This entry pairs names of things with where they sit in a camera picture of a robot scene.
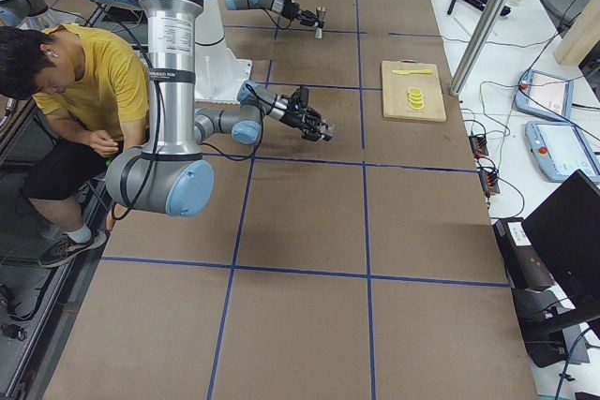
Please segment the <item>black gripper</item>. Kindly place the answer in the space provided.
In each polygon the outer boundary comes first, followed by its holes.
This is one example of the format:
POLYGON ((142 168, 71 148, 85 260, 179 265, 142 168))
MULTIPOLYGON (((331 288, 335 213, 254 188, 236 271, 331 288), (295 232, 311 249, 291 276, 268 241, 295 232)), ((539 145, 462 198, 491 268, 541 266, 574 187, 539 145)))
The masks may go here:
POLYGON ((312 11, 303 10, 300 8, 299 4, 294 2, 293 0, 284 0, 282 4, 281 11, 279 13, 281 17, 284 19, 292 21, 298 21, 300 24, 307 27, 319 27, 319 21, 310 21, 310 20, 318 20, 318 15, 312 11))
POLYGON ((303 110, 296 110, 291 105, 291 97, 285 97, 286 110, 281 122, 292 128, 297 128, 302 133, 302 138, 307 141, 330 141, 333 138, 335 126, 327 124, 322 115, 308 106, 303 110))

